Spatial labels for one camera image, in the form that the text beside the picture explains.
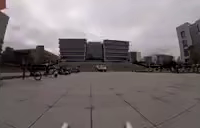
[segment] white marking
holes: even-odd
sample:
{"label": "white marking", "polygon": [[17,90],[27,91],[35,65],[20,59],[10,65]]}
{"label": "white marking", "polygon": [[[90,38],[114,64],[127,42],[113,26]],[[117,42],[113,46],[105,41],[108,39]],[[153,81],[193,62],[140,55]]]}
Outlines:
{"label": "white marking", "polygon": [[132,124],[130,122],[126,122],[126,128],[133,128]]}
{"label": "white marking", "polygon": [[64,122],[61,128],[69,128],[69,124]]}

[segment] sky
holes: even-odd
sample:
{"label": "sky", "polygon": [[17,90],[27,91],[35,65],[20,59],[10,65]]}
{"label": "sky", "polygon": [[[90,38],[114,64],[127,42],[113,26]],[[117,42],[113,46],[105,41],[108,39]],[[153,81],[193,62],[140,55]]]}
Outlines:
{"label": "sky", "polygon": [[7,0],[5,46],[59,54],[59,38],[130,41],[142,55],[179,56],[176,27],[200,18],[200,0]]}

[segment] paved plaza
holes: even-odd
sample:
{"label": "paved plaza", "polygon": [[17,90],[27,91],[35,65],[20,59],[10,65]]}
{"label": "paved plaza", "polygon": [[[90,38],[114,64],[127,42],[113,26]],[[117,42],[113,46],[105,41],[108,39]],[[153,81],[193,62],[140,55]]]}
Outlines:
{"label": "paved plaza", "polygon": [[200,128],[200,74],[78,73],[0,87],[0,128]]}

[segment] white car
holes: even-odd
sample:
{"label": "white car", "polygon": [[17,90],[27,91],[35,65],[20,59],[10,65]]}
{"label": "white car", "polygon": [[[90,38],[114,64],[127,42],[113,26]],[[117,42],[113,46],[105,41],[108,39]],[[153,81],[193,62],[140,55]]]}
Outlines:
{"label": "white car", "polygon": [[96,65],[96,70],[97,71],[100,71],[100,72],[106,72],[107,71],[107,66],[106,65],[103,65],[103,64],[101,64],[101,65]]}

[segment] parked car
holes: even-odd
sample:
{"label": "parked car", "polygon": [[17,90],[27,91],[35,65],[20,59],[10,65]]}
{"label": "parked car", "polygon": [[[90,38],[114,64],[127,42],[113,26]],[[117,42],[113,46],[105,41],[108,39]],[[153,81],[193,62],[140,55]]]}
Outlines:
{"label": "parked car", "polygon": [[103,65],[103,64],[101,64],[101,65],[96,65],[96,66],[95,66],[95,69],[96,69],[97,71],[99,71],[99,72],[106,72],[106,71],[107,71],[107,66],[106,66],[106,65]]}
{"label": "parked car", "polygon": [[71,68],[71,73],[78,73],[78,72],[80,72],[80,66]]}

